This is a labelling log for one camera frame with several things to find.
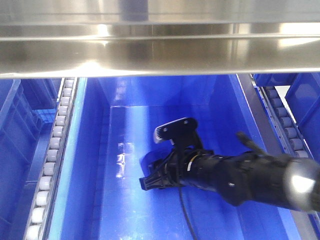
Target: robotic arm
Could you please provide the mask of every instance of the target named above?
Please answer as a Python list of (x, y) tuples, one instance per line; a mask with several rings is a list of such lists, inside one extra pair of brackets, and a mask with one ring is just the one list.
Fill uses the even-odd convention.
[(216, 155), (203, 148), (197, 127), (194, 118), (185, 117), (155, 129), (154, 141), (170, 140), (173, 148), (148, 166), (151, 174), (140, 178), (143, 190), (193, 186), (217, 192), (233, 206), (251, 200), (320, 211), (320, 165), (313, 159), (268, 155), (243, 132), (237, 137), (252, 151)]

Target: stainless steel shelf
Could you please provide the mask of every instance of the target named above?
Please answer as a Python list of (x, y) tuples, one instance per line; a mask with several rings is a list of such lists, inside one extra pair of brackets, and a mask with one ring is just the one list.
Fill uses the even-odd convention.
[(0, 78), (320, 71), (320, 5), (0, 2)]

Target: blue storage tote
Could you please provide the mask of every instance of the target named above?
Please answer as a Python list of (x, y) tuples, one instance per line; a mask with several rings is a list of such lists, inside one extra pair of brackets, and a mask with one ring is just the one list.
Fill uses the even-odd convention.
[(285, 99), (314, 159), (320, 162), (320, 73), (300, 73)]
[(270, 87), (291, 85), (296, 76), (297, 73), (261, 73), (254, 74), (253, 78), (257, 86)]
[(33, 113), (19, 79), (0, 84), (0, 239), (7, 239), (42, 120)]
[(55, 109), (61, 79), (22, 79), (24, 95), (31, 108)]
[[(172, 147), (153, 142), (155, 127), (187, 116), (217, 154), (248, 150), (237, 131), (265, 148), (235, 75), (80, 78), (49, 239), (191, 240), (178, 189), (143, 191), (139, 183), (140, 160)], [(199, 239), (300, 239), (287, 209), (182, 191)]]

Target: blue plastic bin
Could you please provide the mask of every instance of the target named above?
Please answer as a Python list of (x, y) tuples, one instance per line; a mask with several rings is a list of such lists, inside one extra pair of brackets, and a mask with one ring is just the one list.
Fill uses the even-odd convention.
[(296, 77), (297, 73), (261, 73), (253, 75), (255, 83), (259, 87), (291, 85)]
[[(237, 131), (265, 148), (252, 114), (235, 75), (81, 78), (49, 239), (191, 240), (178, 189), (141, 190), (140, 160), (172, 147), (153, 131), (194, 117), (205, 148), (238, 155)], [(199, 239), (300, 239), (287, 209), (182, 190)]]
[(55, 121), (56, 109), (38, 109), (33, 110), (41, 119), (44, 124), (52, 124)]
[(27, 177), (24, 177), (20, 182), (21, 192), (19, 198), (14, 202), (15, 214), (12, 216), (11, 228), (6, 230), (8, 232), (8, 237), (4, 238), (5, 240), (21, 240), (24, 236), (37, 181), (44, 164), (43, 162), (50, 139), (51, 129), (51, 123), (46, 123), (42, 126), (32, 163), (29, 166), (25, 166), (28, 174), (26, 174)]
[(8, 238), (32, 163), (42, 120), (19, 79), (0, 81), (0, 239)]
[(320, 162), (320, 73), (300, 73), (285, 99), (314, 159)]
[(61, 79), (22, 79), (24, 95), (31, 108), (55, 109)]

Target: white roller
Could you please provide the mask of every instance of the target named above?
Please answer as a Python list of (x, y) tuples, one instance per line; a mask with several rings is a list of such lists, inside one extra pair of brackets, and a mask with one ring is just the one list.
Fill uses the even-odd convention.
[(54, 126), (53, 127), (53, 136), (55, 138), (61, 138), (63, 131), (64, 131), (64, 127), (63, 126)]
[(280, 118), (288, 115), (287, 110), (284, 107), (277, 107), (275, 111)]
[(64, 126), (66, 124), (66, 116), (57, 116), (55, 120), (56, 126)]
[(71, 97), (72, 88), (64, 88), (63, 89), (63, 96), (64, 97)]
[(36, 204), (41, 207), (47, 205), (48, 194), (49, 194), (49, 191), (39, 191), (36, 194), (36, 198), (35, 198)]
[(29, 226), (26, 230), (25, 239), (26, 240), (38, 240), (39, 239), (40, 225)]
[(289, 139), (296, 138), (298, 135), (297, 130), (294, 127), (286, 127), (284, 131)]
[(299, 158), (308, 158), (308, 153), (304, 150), (295, 151), (295, 155)]
[(279, 98), (278, 92), (275, 89), (267, 90), (267, 94), (271, 99)]
[(55, 162), (46, 162), (43, 167), (43, 173), (46, 176), (52, 176), (55, 171)]
[(280, 118), (280, 121), (282, 123), (282, 125), (285, 127), (285, 128), (288, 128), (288, 127), (291, 127), (292, 126), (292, 121), (291, 121), (291, 118), (286, 116), (286, 117), (281, 117)]
[(63, 96), (60, 99), (61, 106), (69, 106), (69, 102), (70, 102), (70, 97), (68, 96)]
[(59, 149), (61, 137), (52, 137), (50, 138), (50, 148)]
[(72, 89), (72, 87), (74, 86), (74, 81), (73, 80), (65, 80), (64, 82), (65, 82), (65, 84), (64, 84), (65, 88)]
[(58, 157), (58, 149), (49, 149), (46, 159), (48, 162), (55, 162), (57, 161), (57, 157)]
[(51, 176), (42, 176), (39, 181), (40, 190), (50, 190)]
[(302, 150), (304, 148), (304, 145), (302, 141), (299, 138), (293, 138), (289, 140), (289, 143), (293, 150)]
[(68, 106), (60, 106), (58, 110), (59, 116), (66, 116), (68, 113)]
[(41, 224), (44, 219), (44, 207), (36, 207), (32, 210), (31, 221), (34, 224)]
[(279, 108), (283, 106), (280, 98), (272, 98), (270, 102), (274, 108)]

